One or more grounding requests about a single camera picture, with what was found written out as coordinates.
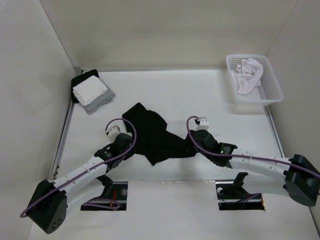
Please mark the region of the black tank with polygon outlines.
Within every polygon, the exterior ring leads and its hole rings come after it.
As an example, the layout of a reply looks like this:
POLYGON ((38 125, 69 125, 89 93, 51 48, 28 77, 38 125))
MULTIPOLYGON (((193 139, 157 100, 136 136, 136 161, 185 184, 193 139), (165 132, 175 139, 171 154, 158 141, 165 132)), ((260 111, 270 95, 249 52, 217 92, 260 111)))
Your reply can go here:
POLYGON ((77 100, 77 98, 75 97, 74 93, 73 93, 73 87, 77 86, 78 84, 82 83, 83 81, 85 81, 86 79, 88 79, 89 77, 95 76, 97 78, 99 78, 99 73, 96 69, 84 72, 76 77, 74 77, 71 80, 71 87, 70 87, 70 95, 71 95, 71 100, 73 104, 77 104, 79 103, 79 101, 77 100))
POLYGON ((191 158, 196 155, 190 137, 181 138, 167 131, 167 122, 140 102, 122 114, 135 127, 135 153, 145 156, 154 166, 167 159, 191 158))

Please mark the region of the folded grey tank top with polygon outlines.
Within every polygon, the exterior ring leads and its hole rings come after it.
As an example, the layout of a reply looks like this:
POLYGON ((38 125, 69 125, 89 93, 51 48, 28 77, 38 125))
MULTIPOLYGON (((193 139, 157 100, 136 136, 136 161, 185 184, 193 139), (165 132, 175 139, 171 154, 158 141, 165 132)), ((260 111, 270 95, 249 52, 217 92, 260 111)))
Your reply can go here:
POLYGON ((88 115, 91 115, 103 105, 111 103, 115 96, 116 94, 109 87, 107 87, 106 92, 104 92, 102 95, 100 95, 98 98, 96 98, 90 104, 84 106, 83 108, 88 115))

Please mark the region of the folded black tank top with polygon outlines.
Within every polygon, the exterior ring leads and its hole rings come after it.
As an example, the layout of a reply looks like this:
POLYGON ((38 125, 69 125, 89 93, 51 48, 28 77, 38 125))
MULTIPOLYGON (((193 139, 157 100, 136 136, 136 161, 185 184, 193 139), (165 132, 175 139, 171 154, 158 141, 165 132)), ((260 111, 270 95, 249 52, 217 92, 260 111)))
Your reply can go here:
POLYGON ((99 78, 99 73, 96 69, 84 72, 76 77, 74 77, 71 80, 71 87, 70 87, 70 95, 71 95, 71 100, 73 104, 77 104, 79 103, 79 101, 77 100, 77 98, 75 97, 74 93, 73 93, 73 87, 77 86, 78 84, 82 83, 83 81, 85 81, 86 79, 88 79, 89 77, 95 76, 97 78, 99 78))

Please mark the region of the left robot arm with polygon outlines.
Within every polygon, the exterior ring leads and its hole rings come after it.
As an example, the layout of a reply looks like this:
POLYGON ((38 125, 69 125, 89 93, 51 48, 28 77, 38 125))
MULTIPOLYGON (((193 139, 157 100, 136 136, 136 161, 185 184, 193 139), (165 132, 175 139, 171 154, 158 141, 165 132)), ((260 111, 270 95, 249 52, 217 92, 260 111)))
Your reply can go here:
POLYGON ((116 168, 132 152, 137 138, 119 133, 112 143, 97 150, 83 165, 53 181, 41 181, 21 218, 30 218, 46 234, 56 231, 72 207, 90 199, 108 199, 112 186, 106 173, 116 168))

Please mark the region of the crumpled white tank top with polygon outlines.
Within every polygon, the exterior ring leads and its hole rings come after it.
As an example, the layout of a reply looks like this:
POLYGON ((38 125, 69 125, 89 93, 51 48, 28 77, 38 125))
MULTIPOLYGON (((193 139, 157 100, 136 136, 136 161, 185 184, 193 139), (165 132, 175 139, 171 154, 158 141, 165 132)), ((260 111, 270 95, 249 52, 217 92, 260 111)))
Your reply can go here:
POLYGON ((243 59, 236 65, 238 91, 240 95, 248 95, 255 87, 261 85, 264 67, 253 58, 243 59))

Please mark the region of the folded white tank top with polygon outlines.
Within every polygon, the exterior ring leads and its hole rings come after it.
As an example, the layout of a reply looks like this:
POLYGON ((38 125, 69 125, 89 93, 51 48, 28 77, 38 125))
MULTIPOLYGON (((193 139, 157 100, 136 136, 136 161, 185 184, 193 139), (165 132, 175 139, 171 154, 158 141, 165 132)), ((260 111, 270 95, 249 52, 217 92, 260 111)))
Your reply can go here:
POLYGON ((107 91, 106 85, 96 76, 90 76, 72 88, 73 95, 84 107, 107 91))

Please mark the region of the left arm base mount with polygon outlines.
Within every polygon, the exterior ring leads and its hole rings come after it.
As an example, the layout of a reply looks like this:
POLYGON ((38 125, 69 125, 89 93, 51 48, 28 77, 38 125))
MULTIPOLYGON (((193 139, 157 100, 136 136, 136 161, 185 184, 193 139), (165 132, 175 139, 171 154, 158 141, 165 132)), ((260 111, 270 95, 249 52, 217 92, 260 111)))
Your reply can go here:
POLYGON ((103 185, 100 196, 84 203, 81 211, 126 211, 128 188, 127 181, 113 181, 108 176, 100 176, 97 180, 103 185))

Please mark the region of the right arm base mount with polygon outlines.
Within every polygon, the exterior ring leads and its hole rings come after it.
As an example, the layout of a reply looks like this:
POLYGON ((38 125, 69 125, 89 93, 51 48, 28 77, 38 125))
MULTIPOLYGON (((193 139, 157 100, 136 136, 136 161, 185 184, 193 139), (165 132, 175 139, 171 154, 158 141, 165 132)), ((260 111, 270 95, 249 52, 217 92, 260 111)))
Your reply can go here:
POLYGON ((220 211, 264 211, 265 205, 261 193, 248 193, 244 180, 249 174, 240 172, 234 180, 217 180, 215 182, 218 209, 220 211))

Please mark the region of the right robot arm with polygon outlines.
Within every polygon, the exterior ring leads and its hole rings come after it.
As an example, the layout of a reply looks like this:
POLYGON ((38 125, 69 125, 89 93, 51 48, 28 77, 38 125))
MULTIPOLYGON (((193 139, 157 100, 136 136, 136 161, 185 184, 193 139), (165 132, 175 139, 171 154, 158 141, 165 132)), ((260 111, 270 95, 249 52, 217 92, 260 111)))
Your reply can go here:
POLYGON ((267 158, 241 153, 234 144, 218 142, 205 129, 188 130, 196 152, 213 164, 240 172, 232 192, 238 198, 247 194, 282 195, 307 207, 314 207, 320 193, 320 172, 303 155, 267 158))

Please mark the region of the white perforated plastic basket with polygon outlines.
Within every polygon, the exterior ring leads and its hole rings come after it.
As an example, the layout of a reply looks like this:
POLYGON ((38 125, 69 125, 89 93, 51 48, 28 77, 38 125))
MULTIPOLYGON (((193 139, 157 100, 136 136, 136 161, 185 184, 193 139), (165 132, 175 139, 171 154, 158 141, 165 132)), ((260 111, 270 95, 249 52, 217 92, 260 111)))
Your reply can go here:
POLYGON ((228 82, 238 107, 264 107, 284 99, 269 59, 257 54, 231 54, 226 58, 228 82))

